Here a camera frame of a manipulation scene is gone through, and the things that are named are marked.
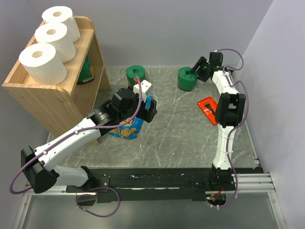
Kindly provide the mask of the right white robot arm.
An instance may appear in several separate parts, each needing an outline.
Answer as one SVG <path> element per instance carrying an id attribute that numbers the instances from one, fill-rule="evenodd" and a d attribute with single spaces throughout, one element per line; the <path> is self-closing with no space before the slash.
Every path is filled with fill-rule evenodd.
<path id="1" fill-rule="evenodd" d="M 200 57 L 188 73 L 195 74 L 203 82 L 211 79 L 220 94 L 215 109 L 215 121 L 218 127 L 216 155 L 210 170 L 210 179 L 222 179 L 231 176 L 233 169 L 231 154 L 234 134 L 244 122 L 244 107 L 247 93 L 240 93 L 230 78 L 229 67 L 223 66 L 223 54 L 220 50 L 210 52 L 209 58 Z"/>

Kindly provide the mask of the green roll front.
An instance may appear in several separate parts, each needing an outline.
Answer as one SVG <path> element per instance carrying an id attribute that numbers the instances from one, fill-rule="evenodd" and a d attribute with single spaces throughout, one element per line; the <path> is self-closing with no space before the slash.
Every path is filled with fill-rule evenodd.
<path id="1" fill-rule="evenodd" d="M 92 63 L 88 57 L 86 56 L 84 60 L 83 67 L 81 69 L 77 84 L 85 84 L 94 80 L 94 69 Z"/>

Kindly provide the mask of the white paper towel roll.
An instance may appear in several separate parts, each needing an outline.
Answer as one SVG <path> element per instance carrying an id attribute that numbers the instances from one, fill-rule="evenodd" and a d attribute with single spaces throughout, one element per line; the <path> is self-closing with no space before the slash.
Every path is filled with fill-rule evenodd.
<path id="1" fill-rule="evenodd" d="M 72 60 L 76 55 L 76 48 L 68 28 L 63 23 L 46 23 L 36 29 L 34 37 L 37 43 L 48 43 L 54 46 L 63 63 Z"/>
<path id="2" fill-rule="evenodd" d="M 19 61 L 38 84 L 58 85 L 67 76 L 55 47 L 47 43 L 36 43 L 25 48 L 19 55 Z"/>
<path id="3" fill-rule="evenodd" d="M 54 6 L 46 9 L 42 13 L 42 19 L 47 23 L 58 22 L 65 24 L 72 42 L 76 42 L 81 37 L 73 11 L 67 6 Z"/>

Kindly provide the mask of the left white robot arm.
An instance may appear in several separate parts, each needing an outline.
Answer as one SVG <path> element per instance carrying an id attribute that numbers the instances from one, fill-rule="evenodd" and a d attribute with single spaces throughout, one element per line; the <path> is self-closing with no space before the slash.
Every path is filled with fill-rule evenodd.
<path id="1" fill-rule="evenodd" d="M 60 162 L 90 141 L 120 127 L 130 118 L 151 122 L 157 114 L 157 102 L 148 95 L 139 98 L 131 88 L 121 88 L 112 99 L 104 102 L 81 120 L 74 128 L 53 141 L 35 149 L 28 146 L 21 151 L 21 167 L 36 194 L 54 185 L 78 186 L 90 189 L 94 176 L 86 166 L 61 167 Z"/>

